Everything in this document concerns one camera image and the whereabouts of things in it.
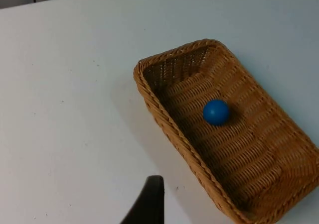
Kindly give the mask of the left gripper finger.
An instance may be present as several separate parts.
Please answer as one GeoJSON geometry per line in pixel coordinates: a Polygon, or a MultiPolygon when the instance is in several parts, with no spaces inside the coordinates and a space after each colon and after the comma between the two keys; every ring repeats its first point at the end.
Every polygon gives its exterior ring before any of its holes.
{"type": "Polygon", "coordinates": [[[135,203],[122,224],[164,223],[164,181],[160,175],[148,176],[135,203]]]}

